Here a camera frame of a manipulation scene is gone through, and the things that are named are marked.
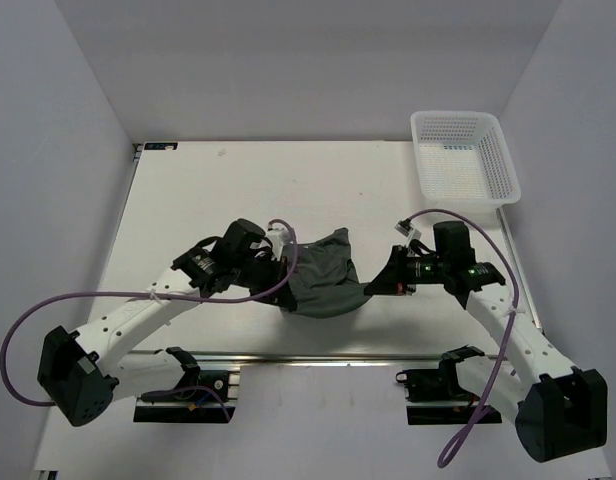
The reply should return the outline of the dark green t-shirt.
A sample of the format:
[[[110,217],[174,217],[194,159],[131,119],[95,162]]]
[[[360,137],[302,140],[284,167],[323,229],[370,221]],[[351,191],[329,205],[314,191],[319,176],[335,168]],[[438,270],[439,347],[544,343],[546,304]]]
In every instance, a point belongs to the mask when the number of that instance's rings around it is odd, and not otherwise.
[[[349,230],[299,245],[296,268],[288,283],[287,297],[280,295],[283,311],[312,319],[329,319],[358,310],[370,299],[359,281],[352,260]]]

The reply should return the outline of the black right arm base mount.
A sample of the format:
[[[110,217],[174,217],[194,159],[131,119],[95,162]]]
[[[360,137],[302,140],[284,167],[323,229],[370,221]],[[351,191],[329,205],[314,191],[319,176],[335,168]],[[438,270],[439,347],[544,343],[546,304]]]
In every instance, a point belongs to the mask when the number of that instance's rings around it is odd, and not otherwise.
[[[410,426],[464,426],[478,404],[475,394],[463,390],[452,393],[435,369],[402,370],[395,381],[405,390]]]

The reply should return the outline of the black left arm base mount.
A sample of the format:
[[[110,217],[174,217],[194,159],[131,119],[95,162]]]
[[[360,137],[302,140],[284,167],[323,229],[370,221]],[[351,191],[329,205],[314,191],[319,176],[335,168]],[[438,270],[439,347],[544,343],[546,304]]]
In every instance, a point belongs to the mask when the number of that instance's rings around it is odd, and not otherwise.
[[[236,410],[239,384],[238,370],[202,370],[196,385],[204,389],[142,397],[136,401],[133,422],[228,424]]]

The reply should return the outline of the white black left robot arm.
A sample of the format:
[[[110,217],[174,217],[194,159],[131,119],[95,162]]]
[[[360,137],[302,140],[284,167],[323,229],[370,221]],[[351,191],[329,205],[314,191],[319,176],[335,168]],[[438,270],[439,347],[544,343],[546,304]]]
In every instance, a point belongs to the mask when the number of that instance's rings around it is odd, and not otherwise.
[[[194,356],[180,347],[145,357],[132,350],[157,330],[203,303],[222,303],[231,286],[248,301],[292,310],[289,280],[299,260],[296,234],[275,219],[261,228],[237,219],[221,236],[199,241],[176,257],[146,290],[122,294],[113,312],[73,331],[57,327],[44,339],[38,382],[64,417],[81,427],[127,397],[149,401],[207,395],[224,400],[200,379]]]

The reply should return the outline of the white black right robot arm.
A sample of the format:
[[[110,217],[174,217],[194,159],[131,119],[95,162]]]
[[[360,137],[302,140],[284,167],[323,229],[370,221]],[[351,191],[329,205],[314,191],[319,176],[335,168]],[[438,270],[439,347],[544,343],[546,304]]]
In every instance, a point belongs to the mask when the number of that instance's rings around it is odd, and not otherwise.
[[[435,370],[396,374],[412,403],[468,404],[467,423],[442,450],[439,467],[454,457],[470,428],[491,414],[514,426],[524,450],[539,463],[605,445],[605,379],[595,369],[577,367],[535,326],[520,307],[513,273],[477,260],[472,227],[463,219],[438,222],[435,246],[428,248],[410,220],[398,222],[407,242],[392,248],[386,266],[364,290],[370,296],[402,296],[420,285],[440,285],[499,347],[495,359],[463,346],[443,353]]]

